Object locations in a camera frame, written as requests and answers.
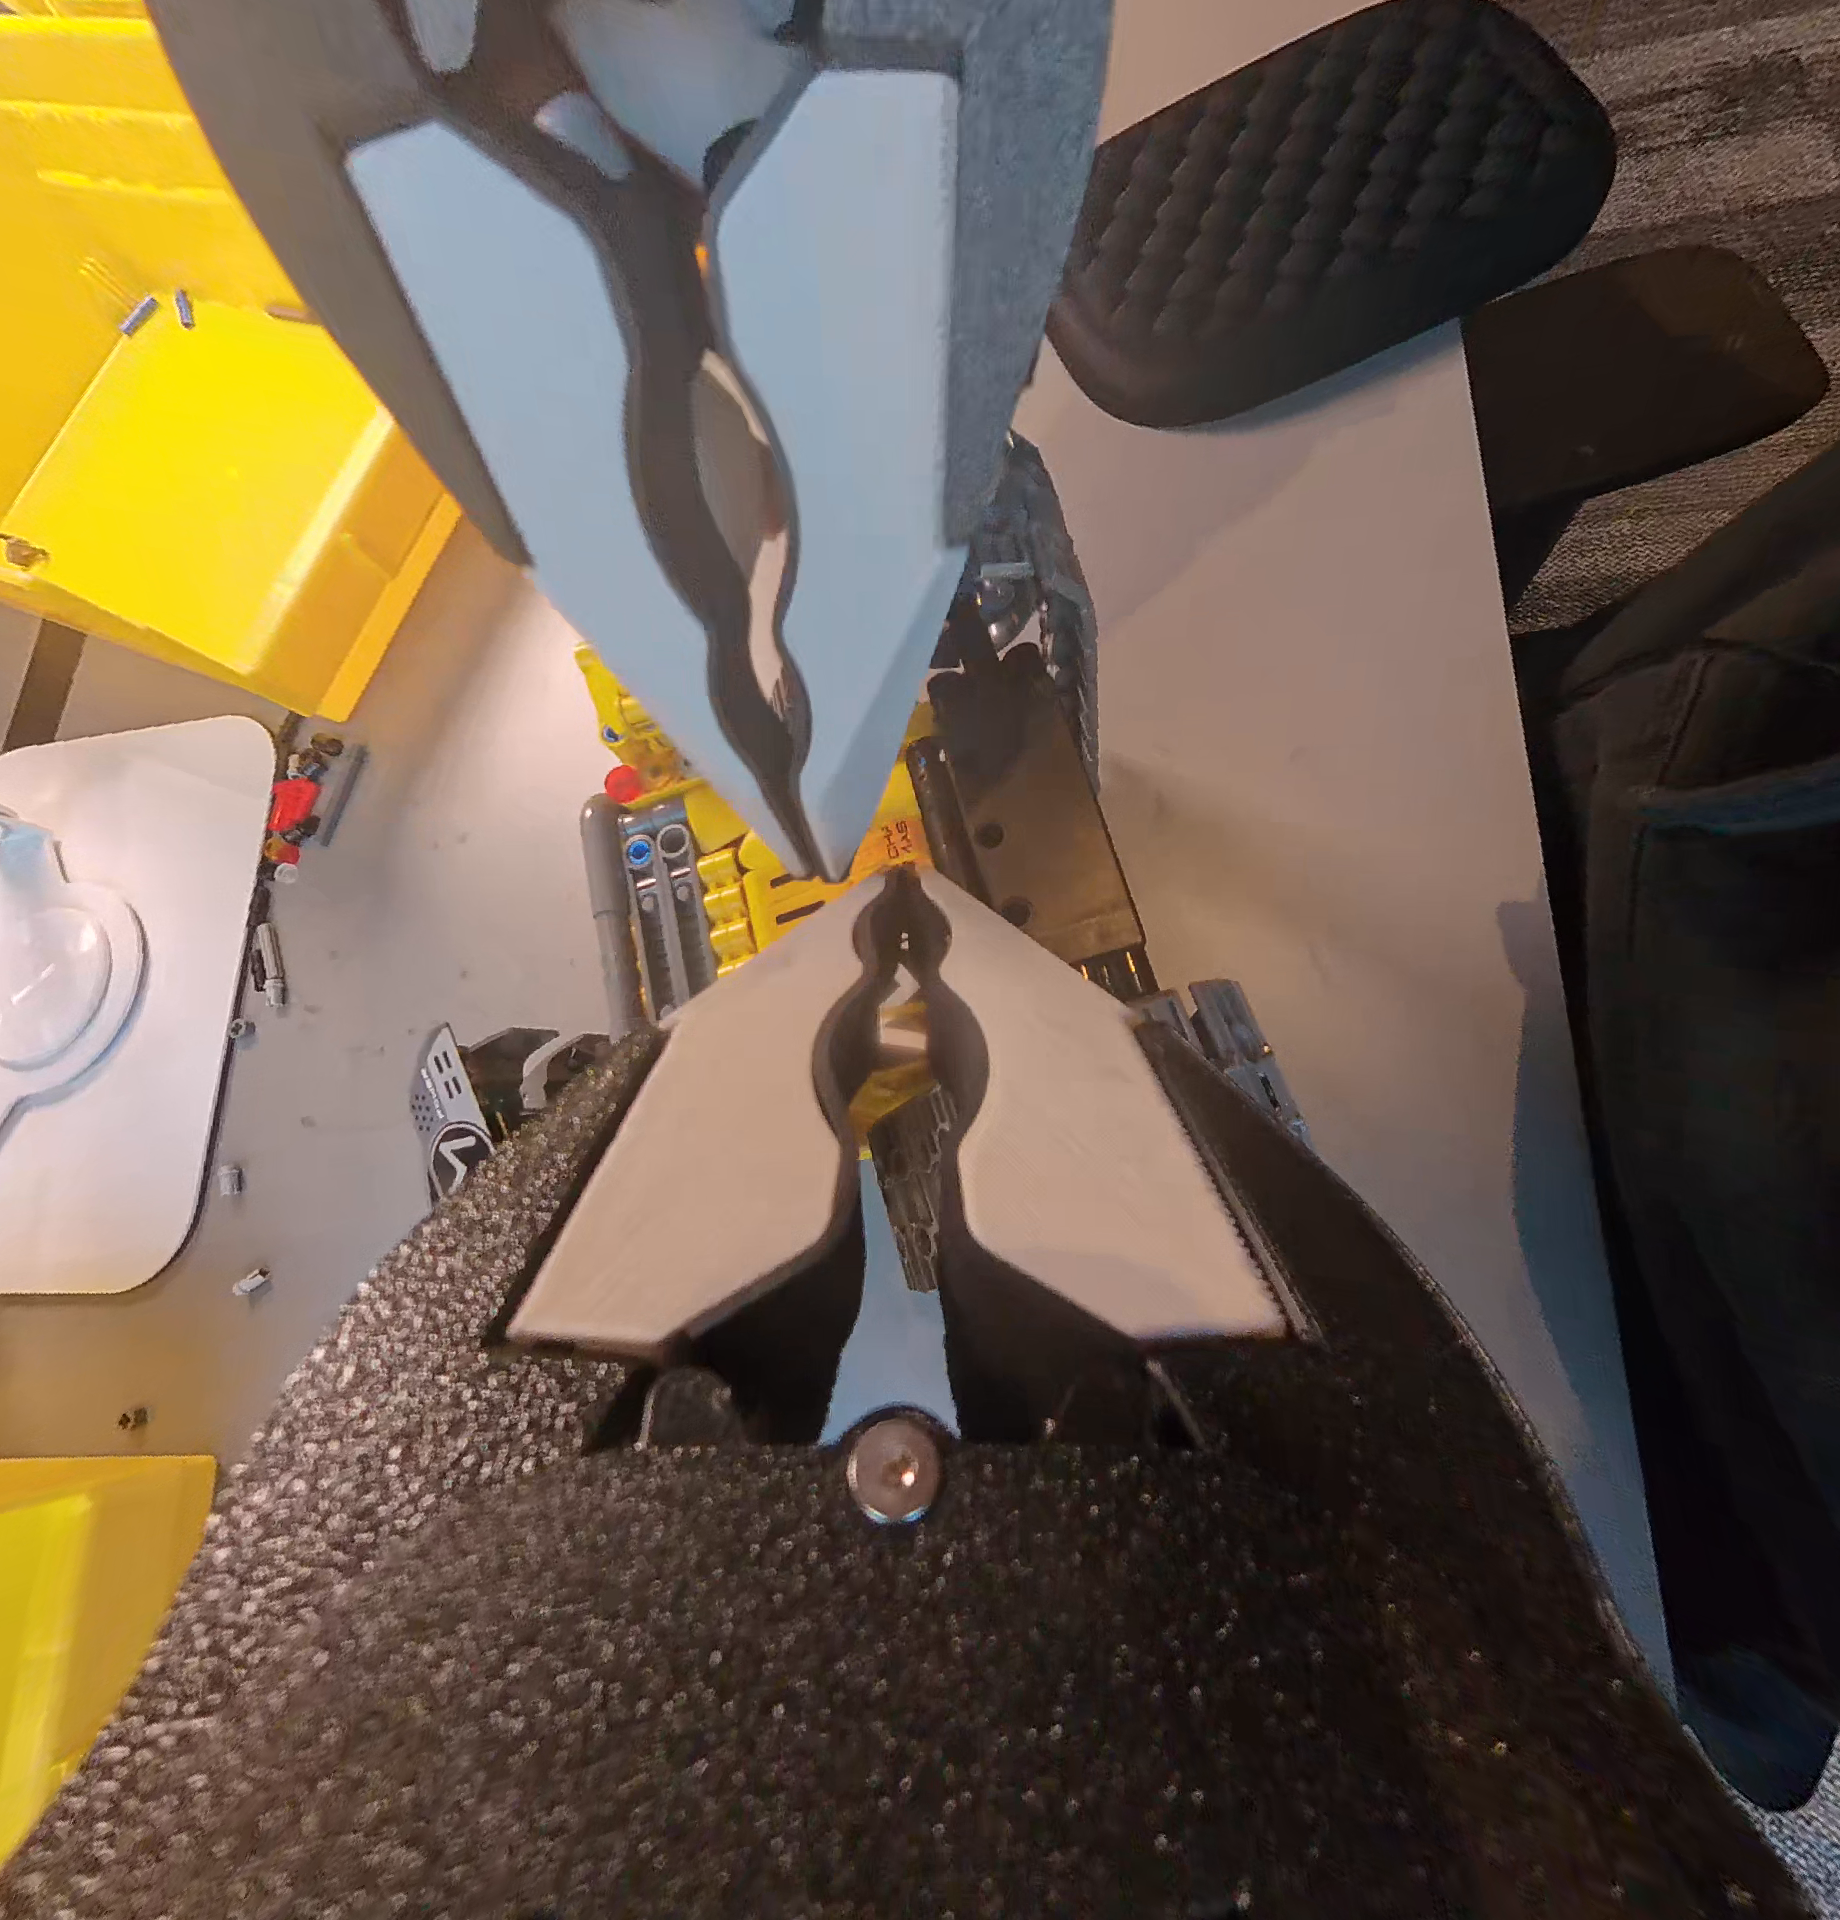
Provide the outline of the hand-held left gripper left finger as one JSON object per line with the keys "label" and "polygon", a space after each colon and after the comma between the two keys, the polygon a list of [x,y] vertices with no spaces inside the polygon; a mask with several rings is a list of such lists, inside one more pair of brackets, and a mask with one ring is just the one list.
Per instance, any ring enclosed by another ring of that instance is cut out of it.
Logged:
{"label": "hand-held left gripper left finger", "polygon": [[666,1022],[507,1341],[701,1365],[762,1438],[822,1435],[861,1304],[851,1100],[905,920],[905,883],[867,880]]}

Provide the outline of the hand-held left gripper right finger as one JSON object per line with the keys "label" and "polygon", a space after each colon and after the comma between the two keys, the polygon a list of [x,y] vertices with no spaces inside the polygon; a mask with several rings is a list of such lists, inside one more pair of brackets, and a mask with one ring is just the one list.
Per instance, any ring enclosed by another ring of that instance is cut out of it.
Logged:
{"label": "hand-held left gripper right finger", "polygon": [[943,876],[905,883],[954,1110],[940,1309],[967,1443],[1139,1438],[1148,1365],[1292,1338],[1292,1309],[1148,1046],[1164,1033]]}

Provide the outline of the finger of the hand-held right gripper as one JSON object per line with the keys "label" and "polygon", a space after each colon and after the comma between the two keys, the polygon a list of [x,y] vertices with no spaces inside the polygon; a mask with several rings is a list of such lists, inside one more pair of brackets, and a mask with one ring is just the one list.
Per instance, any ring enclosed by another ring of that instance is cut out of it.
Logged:
{"label": "finger of the hand-held right gripper", "polygon": [[695,464],[701,347],[678,286],[634,300],[600,225],[446,123],[378,133],[347,172],[539,590],[740,816],[817,870],[752,659],[748,573]]}
{"label": "finger of the hand-held right gripper", "polygon": [[790,794],[829,880],[902,751],[967,541],[945,531],[957,83],[817,70],[710,188],[710,306],[790,494]]}

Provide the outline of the yellow tracked brick robot model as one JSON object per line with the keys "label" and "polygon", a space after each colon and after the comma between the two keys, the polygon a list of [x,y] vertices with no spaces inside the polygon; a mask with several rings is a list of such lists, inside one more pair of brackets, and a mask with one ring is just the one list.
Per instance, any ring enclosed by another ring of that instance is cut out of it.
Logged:
{"label": "yellow tracked brick robot model", "polygon": [[[1260,1202],[1242,1193],[1245,1175],[1221,1164],[1245,1145],[1245,1131],[1290,1119],[1290,1106],[1273,1096],[1267,1112],[1248,1112],[1242,1096],[1273,1078],[1231,1081],[1231,1070],[1263,1057],[1242,1049],[1245,1003],[1231,982],[1194,982],[1181,998],[1161,992],[1149,973],[1143,923],[1097,797],[1093,595],[1050,472],[1027,440],[1008,436],[998,488],[902,751],[844,876],[791,876],[651,713],[605,668],[598,672],[609,694],[600,716],[625,749],[609,784],[634,781],[634,791],[625,805],[611,790],[587,802],[583,857],[600,946],[618,960],[609,973],[609,992],[625,1013],[618,1042],[637,1057],[637,1086],[676,1013],[825,906],[867,880],[943,876],[1164,1033],[1148,1046],[1152,1070],[1238,1221],[1273,1260],[1292,1338],[1308,1335],[1285,1249]],[[879,1007],[877,1070],[851,1100],[858,1175],[886,1176],[886,1131],[909,1116],[928,1125],[911,1145],[932,1167],[922,1249],[940,1288],[940,1175],[954,1110],[928,1062],[925,1007],[902,931]]]}

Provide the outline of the grey robot model head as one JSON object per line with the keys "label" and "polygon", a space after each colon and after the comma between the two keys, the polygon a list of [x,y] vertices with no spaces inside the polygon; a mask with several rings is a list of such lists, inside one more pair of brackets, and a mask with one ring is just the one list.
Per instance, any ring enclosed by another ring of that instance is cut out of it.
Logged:
{"label": "grey robot model head", "polygon": [[550,1026],[503,1026],[477,1042],[461,1042],[446,1020],[427,1030],[407,1106],[435,1202],[541,1116],[548,1055],[558,1039]]}

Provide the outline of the black mesh office chair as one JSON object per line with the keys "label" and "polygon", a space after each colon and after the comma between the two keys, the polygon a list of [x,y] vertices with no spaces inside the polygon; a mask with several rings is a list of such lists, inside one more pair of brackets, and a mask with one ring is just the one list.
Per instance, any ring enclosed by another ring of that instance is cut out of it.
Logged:
{"label": "black mesh office chair", "polygon": [[1739,252],[1551,276],[1615,180],[1496,3],[1376,3],[1097,149],[1049,340],[1104,414],[1221,426],[1459,322],[1494,539],[1761,443],[1829,370]]}

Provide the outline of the scattered small brick pieces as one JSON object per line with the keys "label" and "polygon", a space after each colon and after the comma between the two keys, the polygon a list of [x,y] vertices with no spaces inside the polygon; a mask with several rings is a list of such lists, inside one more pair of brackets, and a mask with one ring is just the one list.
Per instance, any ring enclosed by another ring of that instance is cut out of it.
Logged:
{"label": "scattered small brick pieces", "polygon": [[325,842],[365,749],[340,733],[280,732],[238,969],[225,1022],[219,1103],[200,1158],[194,1223],[146,1285],[148,1319],[123,1322],[117,1355],[126,1454],[238,1450],[292,1365],[347,1298],[365,1249],[350,1131],[365,1091],[350,1084],[338,1020],[340,960],[321,908],[285,899],[309,848]]}

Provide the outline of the white book stand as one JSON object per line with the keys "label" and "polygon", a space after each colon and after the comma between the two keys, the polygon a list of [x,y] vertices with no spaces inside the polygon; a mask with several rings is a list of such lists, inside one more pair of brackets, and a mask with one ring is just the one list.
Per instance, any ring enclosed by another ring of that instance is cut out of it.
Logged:
{"label": "white book stand", "polygon": [[0,755],[0,1295],[130,1290],[186,1243],[270,784],[251,716]]}

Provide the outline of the person in black hoodie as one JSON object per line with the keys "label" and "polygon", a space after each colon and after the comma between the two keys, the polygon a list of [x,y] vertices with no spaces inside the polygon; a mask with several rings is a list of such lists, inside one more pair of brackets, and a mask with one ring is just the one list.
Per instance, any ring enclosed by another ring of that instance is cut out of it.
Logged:
{"label": "person in black hoodie", "polygon": [[1793,1811],[1840,1738],[1840,440],[1515,676],[1676,1700]]}

